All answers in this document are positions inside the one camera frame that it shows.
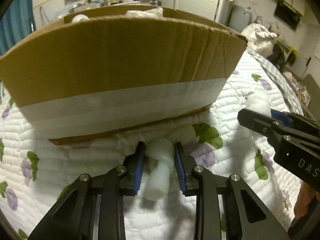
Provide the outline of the orange gloved hand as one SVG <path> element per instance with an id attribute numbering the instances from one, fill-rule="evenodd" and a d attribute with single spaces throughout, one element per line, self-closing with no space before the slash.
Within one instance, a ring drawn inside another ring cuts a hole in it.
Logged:
<path id="1" fill-rule="evenodd" d="M 290 239 L 319 239 L 319 192 L 302 182 L 288 230 Z"/>

